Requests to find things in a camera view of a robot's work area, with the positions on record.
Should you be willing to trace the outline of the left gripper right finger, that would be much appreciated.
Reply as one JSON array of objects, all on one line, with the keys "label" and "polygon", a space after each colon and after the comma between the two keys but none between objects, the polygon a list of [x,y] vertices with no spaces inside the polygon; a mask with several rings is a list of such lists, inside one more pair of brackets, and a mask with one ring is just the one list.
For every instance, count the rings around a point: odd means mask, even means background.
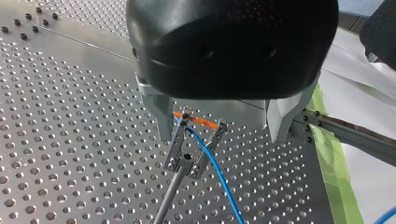
[{"label": "left gripper right finger", "polygon": [[318,83],[318,76],[305,90],[288,98],[269,101],[266,118],[268,131],[273,142],[282,142],[286,139],[293,119],[299,115],[311,101],[312,94]]}]

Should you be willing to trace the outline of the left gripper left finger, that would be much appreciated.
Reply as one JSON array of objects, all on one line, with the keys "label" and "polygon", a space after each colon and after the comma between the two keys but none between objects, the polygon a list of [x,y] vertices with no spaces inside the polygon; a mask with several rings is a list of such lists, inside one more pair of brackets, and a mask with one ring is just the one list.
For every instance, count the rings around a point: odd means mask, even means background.
[{"label": "left gripper left finger", "polygon": [[144,78],[135,76],[138,89],[145,108],[157,120],[157,128],[161,141],[170,141],[173,131],[172,98],[153,88]]}]

